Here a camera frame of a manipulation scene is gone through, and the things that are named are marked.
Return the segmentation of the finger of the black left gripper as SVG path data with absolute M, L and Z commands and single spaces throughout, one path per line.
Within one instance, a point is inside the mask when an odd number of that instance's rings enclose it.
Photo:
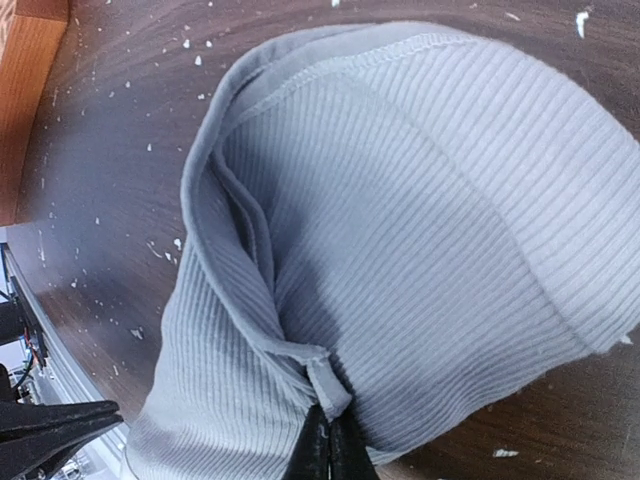
M 21 404 L 2 368 L 1 477 L 50 479 L 82 447 L 122 421 L 114 401 Z

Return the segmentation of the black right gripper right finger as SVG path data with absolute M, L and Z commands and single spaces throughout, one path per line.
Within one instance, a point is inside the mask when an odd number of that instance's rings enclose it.
M 329 450 L 331 479 L 379 480 L 352 414 L 342 414 L 330 424 Z

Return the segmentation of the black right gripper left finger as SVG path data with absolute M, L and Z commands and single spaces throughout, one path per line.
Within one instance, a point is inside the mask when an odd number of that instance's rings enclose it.
M 329 424 L 321 407 L 309 409 L 282 479 L 329 479 Z

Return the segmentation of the grey beige sock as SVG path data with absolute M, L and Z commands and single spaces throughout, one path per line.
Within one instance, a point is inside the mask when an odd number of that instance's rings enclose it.
M 332 25 L 221 79 L 125 479 L 282 479 L 311 407 L 378 465 L 639 322 L 639 145 L 520 50 Z

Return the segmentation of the brown wooden organizer box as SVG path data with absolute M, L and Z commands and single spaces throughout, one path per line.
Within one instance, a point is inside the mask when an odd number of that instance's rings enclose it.
M 32 126 L 69 21 L 67 1 L 1 3 L 1 225 L 16 221 Z

